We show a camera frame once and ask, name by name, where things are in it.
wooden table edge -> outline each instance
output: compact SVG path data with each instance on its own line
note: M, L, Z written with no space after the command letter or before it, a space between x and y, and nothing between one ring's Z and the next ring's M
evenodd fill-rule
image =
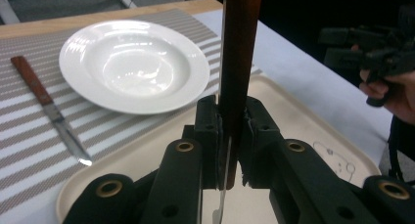
M83 27L95 22L126 19L172 9L180 9L186 13L194 15L203 12L220 10L222 8L223 5L216 0L189 0L45 21L7 24L0 25L0 39L45 34L74 27Z

human hand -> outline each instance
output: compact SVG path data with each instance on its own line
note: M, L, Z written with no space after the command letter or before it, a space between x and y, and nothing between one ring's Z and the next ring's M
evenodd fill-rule
M366 80L369 70L362 70L360 77ZM401 120L415 125L415 71L386 76L369 84L362 82L360 90L373 99L383 99L388 93L384 107Z

striped placemat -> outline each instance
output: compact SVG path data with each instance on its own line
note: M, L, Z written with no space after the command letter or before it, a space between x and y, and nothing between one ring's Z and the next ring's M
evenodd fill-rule
M196 43L210 65L209 84L202 96L217 91L221 42L216 34L179 10L134 20L170 27ZM175 112L135 115L112 112L83 99L65 82L58 64L61 47L76 31L0 40L0 223L54 201L64 182L83 167L67 151L10 58L24 55L28 59L95 161L195 104Z

tray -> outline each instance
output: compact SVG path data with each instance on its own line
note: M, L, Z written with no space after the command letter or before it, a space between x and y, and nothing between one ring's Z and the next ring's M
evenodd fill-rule
M267 77L252 76L249 95L262 101L284 138L300 139L311 145L340 178L361 187L366 177L380 174L376 164L365 154ZM58 219L64 220L71 205L95 178L121 173L135 181L157 169L168 143L180 138L183 125L194 124L195 112L196 108L185 111L75 173L58 196ZM276 223L269 191L243 187L239 167L237 174L235 187L226 193L222 223ZM204 190L203 223L213 223L212 214L219 207L219 200L218 191Z

knife held by gripper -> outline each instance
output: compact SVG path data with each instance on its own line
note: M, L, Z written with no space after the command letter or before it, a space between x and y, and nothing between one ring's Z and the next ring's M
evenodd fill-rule
M52 98L49 96L45 87L43 87L39 78L37 78L26 58L23 56L13 57L11 62L18 70L31 92L36 96L36 99L42 105L43 111L48 115L56 130L58 130L59 136L70 153L76 157L79 162L90 166L92 164L91 156L88 155L79 139L73 134L72 128L59 112Z

